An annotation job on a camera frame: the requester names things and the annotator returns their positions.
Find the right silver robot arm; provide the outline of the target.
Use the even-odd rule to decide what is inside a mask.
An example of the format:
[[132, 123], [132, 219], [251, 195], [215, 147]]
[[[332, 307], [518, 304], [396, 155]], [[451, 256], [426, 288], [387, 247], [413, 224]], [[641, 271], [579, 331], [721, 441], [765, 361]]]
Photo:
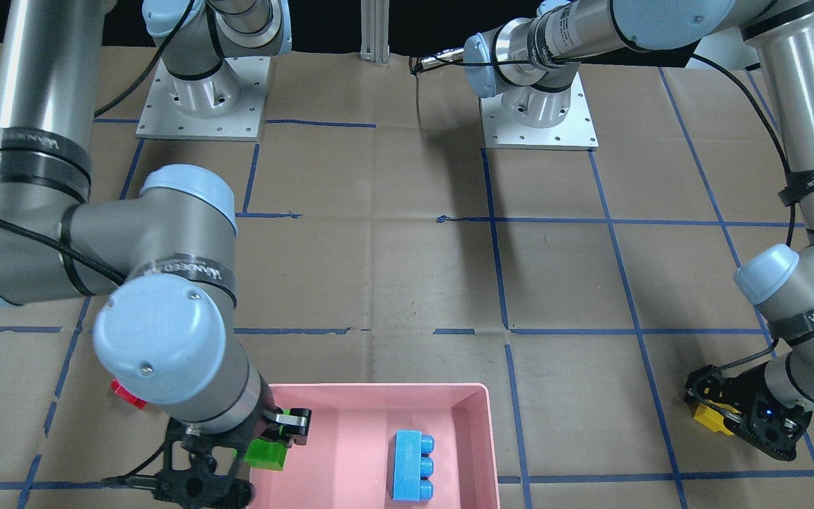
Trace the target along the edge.
[[13, 1], [0, 64], [0, 307], [105, 294], [93, 346], [169, 415], [157, 474], [104, 486], [184, 508], [244, 508], [255, 440], [307, 441], [235, 339], [235, 197], [197, 165], [152, 172], [138, 199], [90, 203], [88, 155], [111, 1]]

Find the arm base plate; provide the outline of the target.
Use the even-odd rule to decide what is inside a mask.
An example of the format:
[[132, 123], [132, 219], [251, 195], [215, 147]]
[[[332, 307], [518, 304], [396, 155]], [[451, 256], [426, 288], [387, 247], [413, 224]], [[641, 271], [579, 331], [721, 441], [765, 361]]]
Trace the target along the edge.
[[136, 135], [159, 141], [258, 141], [269, 68], [268, 56], [232, 57], [213, 76], [185, 81], [159, 62]]
[[486, 148], [595, 151], [600, 147], [578, 65], [531, 86], [482, 98]]

